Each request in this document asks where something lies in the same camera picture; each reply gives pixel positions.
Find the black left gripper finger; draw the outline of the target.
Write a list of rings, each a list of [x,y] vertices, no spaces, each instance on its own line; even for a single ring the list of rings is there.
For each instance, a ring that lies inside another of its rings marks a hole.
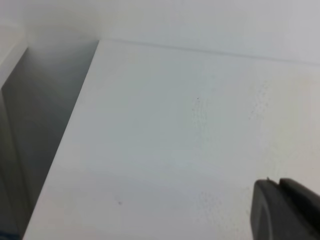
[[[320,196],[290,178],[254,183],[250,211],[254,240],[318,240]]]

